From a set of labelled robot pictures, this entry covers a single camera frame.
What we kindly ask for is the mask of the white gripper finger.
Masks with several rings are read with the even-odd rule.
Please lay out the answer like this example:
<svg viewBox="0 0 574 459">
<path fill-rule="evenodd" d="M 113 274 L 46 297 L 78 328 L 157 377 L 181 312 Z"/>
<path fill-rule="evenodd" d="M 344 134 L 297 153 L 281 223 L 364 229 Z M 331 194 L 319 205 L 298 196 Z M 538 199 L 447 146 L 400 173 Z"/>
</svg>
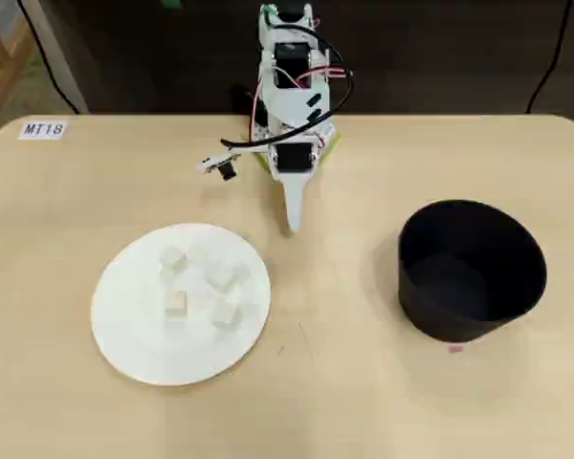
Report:
<svg viewBox="0 0 574 459">
<path fill-rule="evenodd" d="M 284 177 L 282 180 L 287 221 L 291 232 L 298 232 L 300 229 L 307 183 L 307 177 Z"/>
</svg>

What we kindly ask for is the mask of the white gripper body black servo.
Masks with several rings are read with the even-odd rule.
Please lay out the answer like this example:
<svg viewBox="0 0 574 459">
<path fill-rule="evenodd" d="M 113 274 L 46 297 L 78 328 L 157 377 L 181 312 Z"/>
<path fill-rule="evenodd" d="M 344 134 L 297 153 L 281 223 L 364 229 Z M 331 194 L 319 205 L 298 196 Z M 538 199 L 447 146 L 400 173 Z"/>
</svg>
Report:
<svg viewBox="0 0 574 459">
<path fill-rule="evenodd" d="M 311 178 L 319 168 L 326 147 L 326 135 L 317 130 L 305 131 L 273 143 L 269 150 L 269 167 L 278 180 L 283 175 Z"/>
</svg>

